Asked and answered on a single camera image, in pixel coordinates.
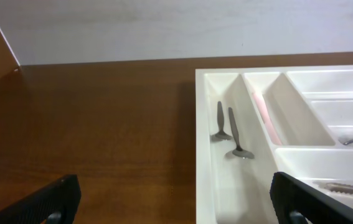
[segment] spoon handle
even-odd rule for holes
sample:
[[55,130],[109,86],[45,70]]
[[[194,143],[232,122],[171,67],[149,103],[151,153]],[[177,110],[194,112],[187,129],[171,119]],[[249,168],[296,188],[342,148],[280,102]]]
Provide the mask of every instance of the spoon handle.
[[236,142],[237,147],[241,148],[240,138],[238,136],[237,124],[236,124],[236,120],[234,119],[234,114],[233,114],[232,108],[228,108],[228,117],[230,119],[230,126],[232,128],[232,134],[233,134],[234,141]]
[[217,120],[218,120],[219,131],[223,131],[225,126],[225,117],[224,117],[224,111],[222,109],[222,103],[220,101],[218,101]]

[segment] pink object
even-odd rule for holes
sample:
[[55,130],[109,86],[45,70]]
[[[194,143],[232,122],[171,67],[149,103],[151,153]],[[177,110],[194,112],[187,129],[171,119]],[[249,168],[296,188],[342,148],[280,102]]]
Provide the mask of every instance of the pink object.
[[265,104],[265,99],[263,99],[262,94],[258,94],[257,92],[254,92],[252,95],[253,99],[255,100],[255,103],[257,104],[259,113],[262,117],[262,121],[265,124],[265,128],[268,131],[271,141],[274,144],[281,145],[280,138],[278,137],[275,127],[273,126],[273,123],[270,120],[269,112]]

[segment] white wall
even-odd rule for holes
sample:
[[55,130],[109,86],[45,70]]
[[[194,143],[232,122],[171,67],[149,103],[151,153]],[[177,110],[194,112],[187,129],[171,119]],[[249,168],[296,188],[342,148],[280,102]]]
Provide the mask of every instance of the white wall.
[[0,0],[22,65],[353,51],[353,0]]

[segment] white cutlery tray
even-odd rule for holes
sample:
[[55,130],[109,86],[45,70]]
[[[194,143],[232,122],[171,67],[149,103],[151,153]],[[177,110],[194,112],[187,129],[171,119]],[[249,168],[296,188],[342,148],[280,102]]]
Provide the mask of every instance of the white cutlery tray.
[[[218,101],[225,132],[231,107],[254,160],[211,139]],[[353,184],[353,146],[343,145],[353,138],[353,65],[196,70],[196,103],[198,223],[277,223],[269,189],[278,171],[353,208],[352,195],[316,184]]]

